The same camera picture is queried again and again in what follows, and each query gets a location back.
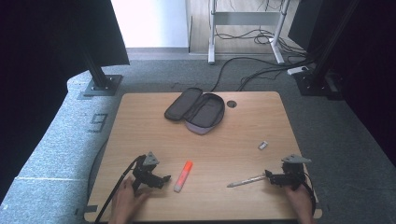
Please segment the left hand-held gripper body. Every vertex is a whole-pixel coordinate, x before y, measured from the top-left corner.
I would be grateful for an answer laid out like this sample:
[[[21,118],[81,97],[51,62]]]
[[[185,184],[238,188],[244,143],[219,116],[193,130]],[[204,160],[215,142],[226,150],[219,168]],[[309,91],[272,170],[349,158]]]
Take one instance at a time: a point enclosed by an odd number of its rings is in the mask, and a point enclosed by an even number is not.
[[[154,176],[152,171],[156,168],[158,164],[159,161],[151,151],[147,155],[143,155],[137,158],[136,165],[133,170],[134,190],[138,190],[140,185],[145,184],[146,181],[152,180],[152,177]]]

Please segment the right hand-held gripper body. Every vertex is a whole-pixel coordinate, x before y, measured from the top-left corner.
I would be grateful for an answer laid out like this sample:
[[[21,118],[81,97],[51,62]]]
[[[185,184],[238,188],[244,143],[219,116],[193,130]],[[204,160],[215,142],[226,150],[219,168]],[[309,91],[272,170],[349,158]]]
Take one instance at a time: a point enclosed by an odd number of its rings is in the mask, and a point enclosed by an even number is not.
[[[291,154],[282,159],[282,170],[284,174],[284,185],[291,186],[297,190],[305,182],[304,164],[311,162],[310,159]]]

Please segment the silver pen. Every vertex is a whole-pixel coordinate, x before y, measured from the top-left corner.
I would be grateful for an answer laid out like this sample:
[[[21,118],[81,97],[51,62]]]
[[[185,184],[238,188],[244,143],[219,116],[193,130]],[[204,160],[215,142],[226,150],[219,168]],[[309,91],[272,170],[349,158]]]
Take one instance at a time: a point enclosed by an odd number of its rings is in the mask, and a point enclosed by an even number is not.
[[[250,177],[250,178],[248,178],[248,179],[244,179],[244,180],[232,182],[232,183],[230,183],[230,184],[227,185],[227,188],[235,188],[235,187],[247,185],[247,184],[250,184],[250,183],[262,181],[262,180],[264,180],[265,178],[266,178],[265,175],[253,176],[253,177]]]

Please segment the black pencil case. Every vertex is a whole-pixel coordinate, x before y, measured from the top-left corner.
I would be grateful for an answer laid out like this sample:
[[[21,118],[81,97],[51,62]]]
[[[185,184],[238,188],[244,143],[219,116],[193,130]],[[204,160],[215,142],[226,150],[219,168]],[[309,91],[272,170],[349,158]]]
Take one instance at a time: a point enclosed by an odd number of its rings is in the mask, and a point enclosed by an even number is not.
[[[184,120],[187,129],[197,134],[210,132],[222,121],[224,114],[223,99],[199,88],[184,90],[164,112],[167,119]]]

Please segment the person's right hand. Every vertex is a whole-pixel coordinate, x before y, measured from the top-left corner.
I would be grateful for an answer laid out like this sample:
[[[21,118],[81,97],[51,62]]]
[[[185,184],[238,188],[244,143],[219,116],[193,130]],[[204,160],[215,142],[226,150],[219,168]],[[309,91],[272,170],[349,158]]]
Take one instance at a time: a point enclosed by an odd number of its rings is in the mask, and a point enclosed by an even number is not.
[[[300,186],[293,190],[292,187],[286,186],[284,190],[298,222],[300,224],[317,224],[312,214],[312,203],[307,189]]]

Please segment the person's left hand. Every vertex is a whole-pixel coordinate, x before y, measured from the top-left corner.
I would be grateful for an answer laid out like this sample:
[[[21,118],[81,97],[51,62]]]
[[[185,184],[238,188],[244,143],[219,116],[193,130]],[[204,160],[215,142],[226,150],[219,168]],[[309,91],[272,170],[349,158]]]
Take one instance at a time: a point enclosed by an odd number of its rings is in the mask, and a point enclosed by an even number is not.
[[[121,182],[112,198],[108,224],[132,224],[134,216],[149,197],[147,192],[135,195],[133,183],[130,176]]]

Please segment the orange highlighter pen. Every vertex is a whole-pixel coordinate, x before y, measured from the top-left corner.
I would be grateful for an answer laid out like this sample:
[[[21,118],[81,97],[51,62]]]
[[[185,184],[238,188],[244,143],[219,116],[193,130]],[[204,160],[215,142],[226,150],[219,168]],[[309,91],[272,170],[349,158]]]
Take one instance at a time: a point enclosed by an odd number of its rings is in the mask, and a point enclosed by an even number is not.
[[[186,161],[186,163],[185,163],[185,165],[177,179],[177,182],[174,185],[174,192],[181,192],[181,190],[187,180],[187,177],[191,171],[192,166],[193,166],[192,161]]]

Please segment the white power strip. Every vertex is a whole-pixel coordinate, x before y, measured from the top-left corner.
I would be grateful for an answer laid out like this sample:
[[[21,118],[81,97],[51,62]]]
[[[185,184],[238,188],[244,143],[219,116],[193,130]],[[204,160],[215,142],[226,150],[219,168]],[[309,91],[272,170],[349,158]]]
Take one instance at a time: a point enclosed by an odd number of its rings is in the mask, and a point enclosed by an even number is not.
[[[293,67],[287,70],[288,75],[292,76],[294,74],[302,73],[305,71],[308,71],[309,68],[307,66],[298,66],[298,67]]]

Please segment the black curtain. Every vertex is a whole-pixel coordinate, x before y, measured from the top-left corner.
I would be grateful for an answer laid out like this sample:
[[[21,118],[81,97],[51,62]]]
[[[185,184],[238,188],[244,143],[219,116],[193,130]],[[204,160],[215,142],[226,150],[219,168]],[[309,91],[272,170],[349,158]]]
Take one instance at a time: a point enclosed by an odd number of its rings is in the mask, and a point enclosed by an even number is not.
[[[396,166],[396,0],[361,0],[331,72],[343,98]]]
[[[0,201],[50,126],[66,82],[129,62],[111,0],[0,0]]]

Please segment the black stand with base plate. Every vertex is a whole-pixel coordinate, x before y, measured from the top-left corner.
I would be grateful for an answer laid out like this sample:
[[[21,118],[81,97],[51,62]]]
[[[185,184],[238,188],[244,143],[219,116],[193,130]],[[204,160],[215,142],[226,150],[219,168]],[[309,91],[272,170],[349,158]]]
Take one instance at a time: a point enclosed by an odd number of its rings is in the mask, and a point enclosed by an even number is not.
[[[82,53],[84,62],[92,76],[83,95],[85,97],[114,96],[122,81],[122,75],[106,75],[86,48],[82,48]]]
[[[301,0],[290,28],[290,38],[307,52],[310,70],[293,75],[301,95],[340,94],[331,72],[336,50],[361,0]]]

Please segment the white wall panel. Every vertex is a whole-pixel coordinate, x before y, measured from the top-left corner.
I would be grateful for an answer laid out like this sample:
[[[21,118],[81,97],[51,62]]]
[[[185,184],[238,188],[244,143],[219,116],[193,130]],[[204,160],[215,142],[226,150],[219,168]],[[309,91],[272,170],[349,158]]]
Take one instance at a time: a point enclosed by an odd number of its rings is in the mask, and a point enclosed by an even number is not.
[[[189,46],[189,0],[111,0],[126,48]]]

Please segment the white metal desk frame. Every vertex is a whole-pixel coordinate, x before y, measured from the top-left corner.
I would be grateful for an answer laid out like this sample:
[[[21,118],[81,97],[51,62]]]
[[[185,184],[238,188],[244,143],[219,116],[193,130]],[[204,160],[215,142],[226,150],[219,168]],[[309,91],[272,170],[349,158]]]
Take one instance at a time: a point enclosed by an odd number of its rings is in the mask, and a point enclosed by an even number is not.
[[[283,28],[284,21],[287,17],[290,0],[284,0],[279,11],[265,12],[226,12],[217,11],[217,0],[209,0],[209,22],[210,36],[208,42],[208,63],[215,63],[215,31],[218,25],[234,26],[234,25],[264,25],[274,26],[275,33],[269,38],[270,47],[278,64],[284,63],[284,59],[278,45],[279,37]]]

